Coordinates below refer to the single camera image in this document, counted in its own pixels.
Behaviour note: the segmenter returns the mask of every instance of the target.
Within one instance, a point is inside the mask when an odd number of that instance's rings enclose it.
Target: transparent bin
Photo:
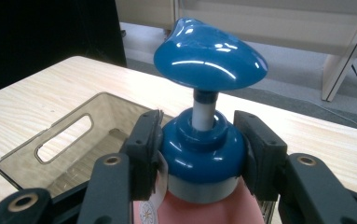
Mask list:
[[[89,180],[94,162],[119,152],[137,119],[149,111],[102,92],[0,159],[0,174],[18,189],[52,197]],[[165,116],[162,125],[171,118]]]

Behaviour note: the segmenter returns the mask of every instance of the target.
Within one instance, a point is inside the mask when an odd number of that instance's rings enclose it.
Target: wooden table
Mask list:
[[[74,57],[0,90],[0,158],[95,94],[114,95],[177,116],[192,104],[192,90],[167,79]],[[257,115],[289,147],[322,159],[348,188],[357,191],[357,130],[275,107],[220,94],[228,120],[234,110]],[[15,189],[0,176],[0,201]]]

